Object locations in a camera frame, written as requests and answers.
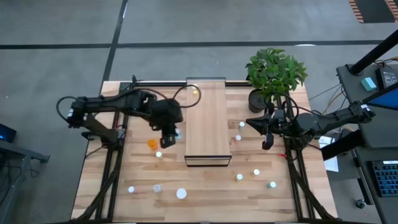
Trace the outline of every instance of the orange cup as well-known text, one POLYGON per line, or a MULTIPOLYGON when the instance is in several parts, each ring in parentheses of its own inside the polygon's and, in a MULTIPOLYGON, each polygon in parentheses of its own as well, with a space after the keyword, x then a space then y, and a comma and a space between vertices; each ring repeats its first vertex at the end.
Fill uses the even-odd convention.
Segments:
POLYGON ((150 147, 152 150, 157 150, 157 142, 154 139, 148 140, 147 145, 150 147))

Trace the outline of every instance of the gray floor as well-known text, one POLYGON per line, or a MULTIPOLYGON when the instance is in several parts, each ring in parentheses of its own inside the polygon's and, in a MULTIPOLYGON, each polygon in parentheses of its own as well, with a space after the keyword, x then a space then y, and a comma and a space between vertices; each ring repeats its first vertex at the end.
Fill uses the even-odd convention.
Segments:
MULTIPOLYGON (((111 43, 122 0, 0 0, 0 44, 111 43)), ((120 43, 378 40, 397 24, 360 24, 346 0, 130 0, 120 43)), ((305 62, 311 98, 338 83, 335 68, 353 63, 373 45, 281 47, 305 62)), ((246 77, 248 58, 260 47, 118 49, 110 80, 181 80, 192 76, 246 77)), ((16 143, 50 154, 40 177, 27 178, 12 223, 68 220, 87 142, 68 129, 55 103, 65 95, 95 96, 108 49, 0 50, 0 123, 18 130, 16 143)), ((386 57, 397 55, 392 49, 386 57)), ((310 100, 324 110, 329 91, 310 100)), ((340 107, 339 98, 329 111, 340 107)), ((62 105, 66 110, 68 103, 62 105)), ((339 217, 379 223, 355 181, 331 181, 339 217)))

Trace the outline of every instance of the potted plant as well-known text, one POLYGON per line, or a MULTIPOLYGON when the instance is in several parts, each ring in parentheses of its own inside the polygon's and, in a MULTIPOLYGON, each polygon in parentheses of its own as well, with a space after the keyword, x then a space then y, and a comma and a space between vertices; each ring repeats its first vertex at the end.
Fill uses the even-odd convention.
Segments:
POLYGON ((266 107, 266 102, 271 98, 280 97, 271 92, 285 93, 295 90, 297 84, 303 85, 307 68, 303 62, 298 62, 293 56, 282 54, 285 50, 268 48, 257 51, 250 57, 251 63, 246 65, 248 80, 255 88, 249 94, 249 109, 253 113, 259 113, 266 107))

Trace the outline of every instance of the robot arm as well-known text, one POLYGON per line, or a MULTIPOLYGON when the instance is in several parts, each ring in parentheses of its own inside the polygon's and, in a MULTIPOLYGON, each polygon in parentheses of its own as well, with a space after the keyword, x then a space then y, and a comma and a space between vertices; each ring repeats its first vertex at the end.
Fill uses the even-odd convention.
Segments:
POLYGON ((274 143, 272 134, 292 138, 299 147, 305 147, 314 137, 322 136, 345 124, 368 123, 373 116, 375 114, 368 106, 355 101, 348 108, 330 114, 301 113, 287 121, 285 110, 275 110, 274 104, 269 103, 263 116, 247 119, 246 122, 261 135, 266 136, 262 149, 270 149, 274 143))
POLYGON ((160 146, 175 144, 175 123, 183 121, 180 104, 174 99, 157 100, 148 91, 125 90, 110 97, 78 97, 71 105, 66 118, 69 128, 84 127, 99 136, 103 144, 118 144, 120 133, 108 129, 95 119, 92 113, 120 111, 128 116, 146 120, 153 131, 162 131, 160 146))

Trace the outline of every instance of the wooden surface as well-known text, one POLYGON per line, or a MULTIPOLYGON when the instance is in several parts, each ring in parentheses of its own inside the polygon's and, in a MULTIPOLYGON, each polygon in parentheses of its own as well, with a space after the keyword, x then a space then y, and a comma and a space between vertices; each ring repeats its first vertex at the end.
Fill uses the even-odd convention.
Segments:
MULTIPOLYGON (((119 82, 105 82, 103 95, 117 94, 118 86, 119 82)), ((177 88, 153 89, 172 97, 177 88)), ((162 149, 164 158, 158 160, 146 142, 152 138, 158 140, 160 132, 152 131, 141 118, 130 117, 114 222, 295 221, 297 218, 287 162, 279 156, 285 151, 283 140, 275 136, 274 146, 264 151, 261 149, 263 137, 254 129, 246 125, 242 131, 238 131, 240 121, 261 115, 248 110, 248 94, 251 90, 248 87, 226 88, 229 148, 233 155, 228 167, 186 166, 185 120, 177 124, 183 138, 177 140, 176 145, 162 149), (237 134, 242 135, 242 141, 233 141, 237 134), (259 176, 251 175, 254 169, 260 170, 259 176), (243 181, 236 182, 236 174, 242 174, 243 181), (277 183, 276 189, 266 188, 270 181, 277 183), (155 184, 163 187, 162 193, 152 191, 155 184), (127 191, 130 186, 134 186, 136 192, 130 194, 127 191), (179 200, 176 197, 179 188, 187 190, 186 199, 179 200)), ((291 96, 300 106, 309 108, 304 87, 298 87, 291 96)), ((187 105, 187 90, 181 91, 177 100, 181 105, 187 105)), ((183 109, 182 112, 186 118, 187 110, 183 109)), ((113 114, 101 113, 97 119, 110 126, 113 114)), ((87 153, 99 145, 98 141, 91 142, 87 153)), ((106 150, 102 149, 86 159, 72 218, 78 217, 97 194, 105 155, 106 150)), ((321 152, 308 147, 303 151, 303 157, 311 190, 321 204, 336 216, 321 152)), ((306 211, 302 192, 300 198, 306 211)))
MULTIPOLYGON (((229 153, 228 121, 226 109, 225 82, 188 82, 197 85, 201 100, 187 109, 186 156, 225 156, 229 153)), ((188 104, 199 99, 194 88, 187 93, 188 104)))

